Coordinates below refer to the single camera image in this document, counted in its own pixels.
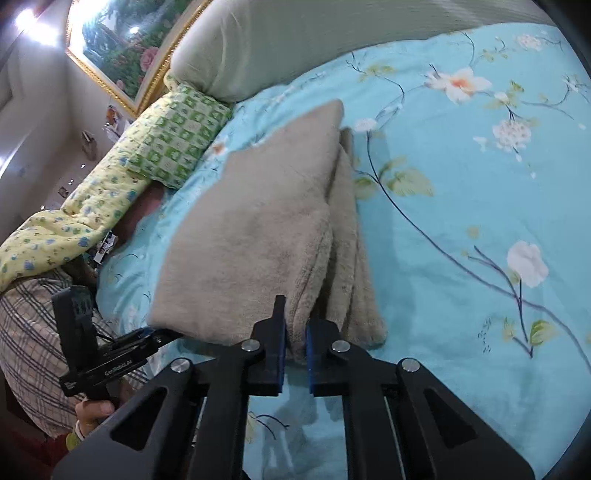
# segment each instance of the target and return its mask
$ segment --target ceiling light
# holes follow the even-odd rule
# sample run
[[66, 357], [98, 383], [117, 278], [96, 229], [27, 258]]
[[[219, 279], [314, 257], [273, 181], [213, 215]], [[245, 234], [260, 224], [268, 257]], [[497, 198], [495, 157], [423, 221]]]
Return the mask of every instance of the ceiling light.
[[31, 28], [33, 23], [35, 23], [35, 14], [33, 10], [27, 8], [20, 12], [15, 19], [14, 23], [16, 24], [17, 28], [21, 31], [28, 30]]
[[27, 32], [27, 37], [41, 45], [57, 47], [59, 32], [57, 29], [41, 23], [29, 30], [29, 32]]

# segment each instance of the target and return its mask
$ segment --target green patterned pillow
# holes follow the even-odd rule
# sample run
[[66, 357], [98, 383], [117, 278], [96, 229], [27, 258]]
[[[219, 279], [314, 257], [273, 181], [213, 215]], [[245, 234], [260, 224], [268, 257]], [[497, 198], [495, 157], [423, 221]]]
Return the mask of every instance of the green patterned pillow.
[[232, 111], [186, 83], [164, 95], [148, 110], [152, 125], [127, 162], [127, 168], [179, 189]]

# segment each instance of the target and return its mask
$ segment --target fleece blanket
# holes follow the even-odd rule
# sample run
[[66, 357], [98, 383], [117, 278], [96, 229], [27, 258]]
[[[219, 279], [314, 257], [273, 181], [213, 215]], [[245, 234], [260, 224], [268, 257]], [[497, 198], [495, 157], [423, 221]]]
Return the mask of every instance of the fleece blanket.
[[247, 338], [287, 297], [291, 351], [302, 357], [317, 300], [355, 343], [385, 340], [355, 210], [341, 101], [329, 102], [234, 153], [178, 229], [149, 324], [209, 343]]

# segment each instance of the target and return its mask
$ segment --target plaid shirt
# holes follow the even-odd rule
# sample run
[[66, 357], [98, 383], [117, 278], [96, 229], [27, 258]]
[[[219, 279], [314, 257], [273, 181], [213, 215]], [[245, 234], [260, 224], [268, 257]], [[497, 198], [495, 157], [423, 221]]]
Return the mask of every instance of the plaid shirt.
[[[72, 286], [61, 268], [15, 280], [0, 294], [0, 367], [14, 396], [31, 420], [51, 437], [68, 433], [76, 422], [74, 406], [84, 397], [67, 398], [59, 377], [67, 370], [53, 315], [51, 296]], [[116, 333], [95, 309], [99, 333]], [[147, 382], [143, 371], [125, 376], [134, 388]]]

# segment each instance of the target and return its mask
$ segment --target yellow floral blanket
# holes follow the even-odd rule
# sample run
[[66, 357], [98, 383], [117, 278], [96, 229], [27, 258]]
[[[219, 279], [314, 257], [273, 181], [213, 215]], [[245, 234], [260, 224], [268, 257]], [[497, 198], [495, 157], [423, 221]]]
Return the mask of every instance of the yellow floral blanket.
[[159, 100], [72, 192], [60, 210], [37, 212], [0, 247], [0, 292], [19, 277], [39, 275], [81, 255], [104, 238], [151, 180], [125, 168], [151, 126]]

